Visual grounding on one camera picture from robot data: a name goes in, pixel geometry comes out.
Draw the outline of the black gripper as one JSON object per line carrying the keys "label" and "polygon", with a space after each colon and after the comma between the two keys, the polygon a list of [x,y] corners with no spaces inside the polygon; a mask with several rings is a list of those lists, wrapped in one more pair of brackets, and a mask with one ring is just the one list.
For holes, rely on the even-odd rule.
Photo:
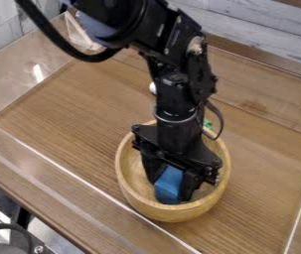
{"label": "black gripper", "polygon": [[214,185],[223,161],[206,145],[203,138],[215,138],[203,127],[204,111],[195,111],[186,119],[155,117],[153,124],[131,127],[132,148],[140,153],[141,165],[151,184],[167,166],[183,172],[180,200],[190,201],[202,183]]}

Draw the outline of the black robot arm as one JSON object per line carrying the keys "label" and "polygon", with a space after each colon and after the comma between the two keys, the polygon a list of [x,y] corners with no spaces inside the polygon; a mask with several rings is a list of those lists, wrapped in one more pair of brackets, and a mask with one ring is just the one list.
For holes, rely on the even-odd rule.
{"label": "black robot arm", "polygon": [[133,48],[148,66],[155,85],[152,125],[131,127],[132,148],[139,151],[155,198],[179,204],[192,198],[203,183],[214,185],[222,159],[204,145],[218,137],[204,131],[204,111],[216,77],[207,60],[207,40],[199,23],[166,0],[65,0],[79,11],[88,37],[104,50],[79,51],[61,36],[32,0],[14,0],[45,37],[73,58],[99,63],[124,48]]}

